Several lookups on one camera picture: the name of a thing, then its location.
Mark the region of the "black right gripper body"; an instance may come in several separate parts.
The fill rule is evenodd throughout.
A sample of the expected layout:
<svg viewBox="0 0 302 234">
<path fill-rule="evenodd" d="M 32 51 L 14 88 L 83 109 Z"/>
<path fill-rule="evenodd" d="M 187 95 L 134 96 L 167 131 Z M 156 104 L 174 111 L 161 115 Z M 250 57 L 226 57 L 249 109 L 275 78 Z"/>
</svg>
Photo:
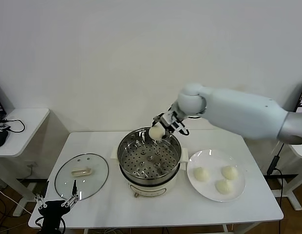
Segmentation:
<svg viewBox="0 0 302 234">
<path fill-rule="evenodd" d="M 174 111 L 167 111 L 160 117 L 160 122 L 165 128 L 169 128 L 175 122 Z"/>
</svg>

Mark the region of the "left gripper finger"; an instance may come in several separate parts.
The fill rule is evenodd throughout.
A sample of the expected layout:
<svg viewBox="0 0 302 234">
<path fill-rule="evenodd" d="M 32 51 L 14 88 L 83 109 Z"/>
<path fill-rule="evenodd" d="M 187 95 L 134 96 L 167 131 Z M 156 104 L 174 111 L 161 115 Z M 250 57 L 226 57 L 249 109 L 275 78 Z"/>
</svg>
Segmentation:
<svg viewBox="0 0 302 234">
<path fill-rule="evenodd" d="M 36 194 L 35 201 L 39 205 L 39 209 L 47 208 L 47 204 L 45 202 L 45 196 L 47 193 L 49 181 L 47 180 L 42 190 Z"/>
<path fill-rule="evenodd" d="M 71 197 L 63 203 L 63 206 L 66 208 L 72 208 L 78 201 L 79 195 L 77 194 L 76 180 L 74 180 Z"/>
</svg>

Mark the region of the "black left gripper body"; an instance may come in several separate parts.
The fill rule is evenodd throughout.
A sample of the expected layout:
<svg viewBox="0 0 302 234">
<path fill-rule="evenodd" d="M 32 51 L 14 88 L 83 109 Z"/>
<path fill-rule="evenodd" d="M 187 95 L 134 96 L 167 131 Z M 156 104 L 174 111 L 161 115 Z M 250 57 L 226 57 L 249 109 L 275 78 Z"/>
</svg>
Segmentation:
<svg viewBox="0 0 302 234">
<path fill-rule="evenodd" d="M 38 211 L 44 218 L 55 218 L 61 219 L 63 215 L 67 213 L 67 208 L 65 205 L 65 200 L 52 200 L 45 202 L 45 206 L 39 207 Z"/>
</svg>

